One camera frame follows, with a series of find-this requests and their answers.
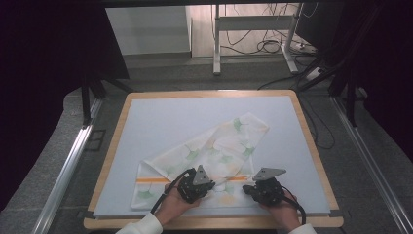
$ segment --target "black stand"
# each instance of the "black stand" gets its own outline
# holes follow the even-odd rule
[[[356,65],[357,51],[361,47],[361,44],[364,41],[364,38],[366,37],[369,29],[371,28],[375,19],[377,19],[380,11],[382,10],[384,2],[381,0],[371,0],[370,5],[371,6],[368,9],[368,12],[366,13],[366,19],[364,20],[364,23],[361,26],[359,33],[356,36],[356,39],[353,41],[352,46],[350,47],[349,51],[345,54],[345,57],[342,59],[342,61],[337,63],[332,68],[328,69],[326,72],[320,74],[317,78],[299,87],[297,90],[298,92],[306,91],[314,85],[318,84],[319,82],[330,77],[331,75],[336,74],[328,89],[328,92],[331,96],[339,96],[347,85],[347,118],[354,127],[356,126],[354,115],[357,79],[355,74],[352,73],[352,67]]]

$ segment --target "orange stripe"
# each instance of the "orange stripe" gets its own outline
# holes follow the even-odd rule
[[[245,181],[246,176],[237,176],[228,179],[229,181]],[[140,177],[136,180],[136,183],[169,183],[170,181],[164,177]]]

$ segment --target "white sleeve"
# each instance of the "white sleeve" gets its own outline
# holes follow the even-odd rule
[[[162,225],[153,214],[148,214],[141,221],[129,223],[116,234],[161,234]]]
[[[289,232],[288,234],[317,234],[313,226],[310,223],[299,226]]]

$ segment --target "person's right hand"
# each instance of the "person's right hand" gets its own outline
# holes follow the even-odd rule
[[[285,197],[294,200],[296,199],[295,196],[291,195],[289,192],[284,190]],[[282,229],[290,232],[295,228],[301,226],[300,221],[298,220],[298,213],[297,210],[286,201],[282,201],[276,206],[267,207],[260,204],[260,207],[266,211],[268,211],[271,216],[276,221]]]

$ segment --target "wooden floor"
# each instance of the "wooden floor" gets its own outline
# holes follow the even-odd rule
[[[233,4],[220,5],[219,15],[222,16],[282,16],[293,15],[297,9],[297,4]],[[192,18],[192,57],[210,58],[213,56],[214,45],[214,18],[215,6],[191,6],[190,15]],[[280,42],[285,40],[281,34],[274,30],[261,31],[221,31],[219,34],[222,56],[244,56],[243,53],[254,53],[254,55],[265,55],[268,53],[255,53],[257,45],[264,40],[274,40]],[[301,42],[302,39],[294,36],[294,39]],[[278,53],[279,43],[267,45],[267,51]]]

